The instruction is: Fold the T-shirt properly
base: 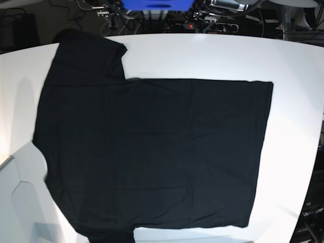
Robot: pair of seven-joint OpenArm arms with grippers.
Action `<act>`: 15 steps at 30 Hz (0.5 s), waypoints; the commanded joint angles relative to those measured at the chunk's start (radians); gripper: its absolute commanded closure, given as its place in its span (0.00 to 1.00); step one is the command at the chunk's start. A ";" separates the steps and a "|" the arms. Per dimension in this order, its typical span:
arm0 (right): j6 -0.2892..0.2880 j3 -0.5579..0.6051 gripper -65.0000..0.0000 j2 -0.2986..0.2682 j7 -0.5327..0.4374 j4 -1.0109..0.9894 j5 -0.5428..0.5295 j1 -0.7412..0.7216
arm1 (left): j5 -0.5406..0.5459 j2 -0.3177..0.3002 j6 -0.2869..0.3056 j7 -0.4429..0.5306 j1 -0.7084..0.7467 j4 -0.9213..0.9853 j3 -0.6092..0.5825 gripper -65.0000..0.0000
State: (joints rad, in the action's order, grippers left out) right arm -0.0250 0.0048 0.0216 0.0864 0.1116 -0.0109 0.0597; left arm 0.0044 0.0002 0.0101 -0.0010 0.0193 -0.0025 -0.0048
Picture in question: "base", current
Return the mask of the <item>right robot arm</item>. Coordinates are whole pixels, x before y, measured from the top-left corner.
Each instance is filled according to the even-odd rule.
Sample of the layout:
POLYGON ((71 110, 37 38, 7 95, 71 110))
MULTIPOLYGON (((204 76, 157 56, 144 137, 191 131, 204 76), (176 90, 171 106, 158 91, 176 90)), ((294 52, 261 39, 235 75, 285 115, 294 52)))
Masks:
POLYGON ((141 17, 141 12, 127 10, 122 1, 93 0, 86 2, 91 6, 91 10, 96 11, 99 17, 104 18, 109 27, 116 27, 117 20, 126 24, 127 21, 139 20, 141 17))

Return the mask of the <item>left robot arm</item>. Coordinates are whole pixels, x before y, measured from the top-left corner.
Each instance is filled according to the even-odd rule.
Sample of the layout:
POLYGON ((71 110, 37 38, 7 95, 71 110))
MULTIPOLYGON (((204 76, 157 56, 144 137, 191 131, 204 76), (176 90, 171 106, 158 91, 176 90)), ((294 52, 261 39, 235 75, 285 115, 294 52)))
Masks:
POLYGON ((194 20, 205 20, 207 16, 236 18, 258 8, 263 1, 195 1, 191 7, 194 20))

